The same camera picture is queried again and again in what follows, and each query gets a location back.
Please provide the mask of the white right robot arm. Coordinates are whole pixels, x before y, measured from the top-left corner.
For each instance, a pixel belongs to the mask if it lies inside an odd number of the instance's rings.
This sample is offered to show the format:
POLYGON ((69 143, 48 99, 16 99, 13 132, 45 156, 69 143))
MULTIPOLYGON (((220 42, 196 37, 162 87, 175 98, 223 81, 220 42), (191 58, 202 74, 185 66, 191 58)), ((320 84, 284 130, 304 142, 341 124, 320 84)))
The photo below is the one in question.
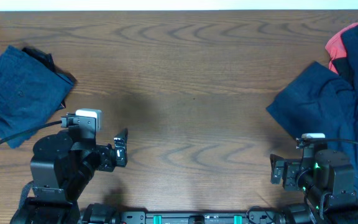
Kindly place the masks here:
POLYGON ((272 184, 304 194, 303 203, 276 213, 274 223, 358 223, 355 170, 343 152, 305 148, 301 159, 272 154, 270 163, 272 184))

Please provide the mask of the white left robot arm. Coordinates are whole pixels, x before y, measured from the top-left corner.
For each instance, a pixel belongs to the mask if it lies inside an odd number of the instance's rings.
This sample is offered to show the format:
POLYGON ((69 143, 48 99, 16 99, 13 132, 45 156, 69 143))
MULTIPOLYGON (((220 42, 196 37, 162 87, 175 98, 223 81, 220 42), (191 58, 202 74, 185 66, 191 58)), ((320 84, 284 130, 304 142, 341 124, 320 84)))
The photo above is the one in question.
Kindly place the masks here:
POLYGON ((123 129, 113 144, 98 145, 95 131, 68 128, 38 140, 30 162, 33 181, 22 189, 11 223, 120 223, 115 208, 94 203, 81 211, 78 199, 97 170, 127 165, 127 138, 123 129))

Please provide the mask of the navy blue shorts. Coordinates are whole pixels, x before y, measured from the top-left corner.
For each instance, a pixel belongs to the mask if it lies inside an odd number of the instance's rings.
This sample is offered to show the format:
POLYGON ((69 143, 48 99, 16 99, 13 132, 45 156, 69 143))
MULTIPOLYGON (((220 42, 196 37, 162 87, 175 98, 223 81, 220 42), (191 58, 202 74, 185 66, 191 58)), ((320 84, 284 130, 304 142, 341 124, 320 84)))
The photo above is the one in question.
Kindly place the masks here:
POLYGON ((14 134, 41 126, 47 122, 61 102, 61 98, 52 106, 35 106, 30 108, 27 102, 36 103, 37 100, 27 100, 18 95, 21 77, 18 75, 20 50, 8 46, 0 55, 0 138, 5 139, 14 134))

